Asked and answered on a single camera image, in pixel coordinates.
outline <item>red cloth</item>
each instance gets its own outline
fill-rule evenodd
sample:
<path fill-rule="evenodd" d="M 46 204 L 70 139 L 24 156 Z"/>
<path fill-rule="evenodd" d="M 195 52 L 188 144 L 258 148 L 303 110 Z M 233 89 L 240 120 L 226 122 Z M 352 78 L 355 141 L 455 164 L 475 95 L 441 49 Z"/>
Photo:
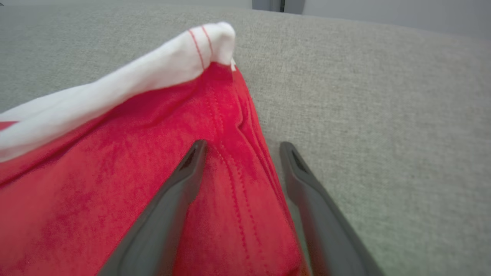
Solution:
<path fill-rule="evenodd" d="M 137 95 L 0 163 L 0 275 L 94 275 L 191 144 L 206 139 L 175 275 L 298 275 L 295 229 L 239 71 Z"/>

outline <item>red fabric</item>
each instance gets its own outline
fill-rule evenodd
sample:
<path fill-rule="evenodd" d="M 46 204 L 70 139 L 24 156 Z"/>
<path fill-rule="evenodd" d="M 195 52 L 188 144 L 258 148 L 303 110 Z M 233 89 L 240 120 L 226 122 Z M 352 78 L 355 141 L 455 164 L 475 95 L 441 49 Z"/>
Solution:
<path fill-rule="evenodd" d="M 149 91 L 0 164 L 0 274 L 94 275 L 197 139 L 175 275 L 298 275 L 302 256 L 238 71 Z"/>

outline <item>gray tablecloth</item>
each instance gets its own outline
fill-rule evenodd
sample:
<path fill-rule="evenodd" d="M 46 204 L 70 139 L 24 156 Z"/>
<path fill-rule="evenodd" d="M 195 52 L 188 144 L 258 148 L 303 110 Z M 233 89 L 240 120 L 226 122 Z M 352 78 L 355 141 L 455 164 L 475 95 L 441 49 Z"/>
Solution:
<path fill-rule="evenodd" d="M 282 181 L 288 140 L 387 275 L 491 275 L 490 42 L 251 10 L 1 7 L 0 111 L 218 21 Z"/>

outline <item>gray textured surface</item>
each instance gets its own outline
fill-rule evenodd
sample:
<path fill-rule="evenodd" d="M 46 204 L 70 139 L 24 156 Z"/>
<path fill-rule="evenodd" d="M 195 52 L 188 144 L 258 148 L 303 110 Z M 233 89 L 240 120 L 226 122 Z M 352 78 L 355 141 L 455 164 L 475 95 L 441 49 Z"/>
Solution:
<path fill-rule="evenodd" d="M 491 275 L 486 42 L 249 10 L 2 7 L 0 111 L 222 20 L 281 180 L 288 140 L 387 275 Z"/>

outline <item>black gap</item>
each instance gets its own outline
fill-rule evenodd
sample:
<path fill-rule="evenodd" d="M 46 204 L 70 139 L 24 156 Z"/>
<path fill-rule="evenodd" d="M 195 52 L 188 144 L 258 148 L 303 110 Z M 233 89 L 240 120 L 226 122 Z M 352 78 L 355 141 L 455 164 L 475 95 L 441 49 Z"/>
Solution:
<path fill-rule="evenodd" d="M 307 170 L 305 169 L 305 167 L 300 162 L 299 158 L 295 155 L 295 152 L 292 151 L 292 155 L 293 155 L 293 159 L 295 159 L 295 163 L 297 163 L 297 167 L 299 167 L 299 169 L 303 170 L 304 172 L 307 172 Z"/>
<path fill-rule="evenodd" d="M 183 170 L 183 169 L 189 167 L 189 165 L 191 165 L 195 151 L 196 151 L 196 149 L 192 150 L 191 154 L 189 154 L 189 157 L 186 159 L 186 162 L 184 162 L 184 165 L 179 170 Z"/>

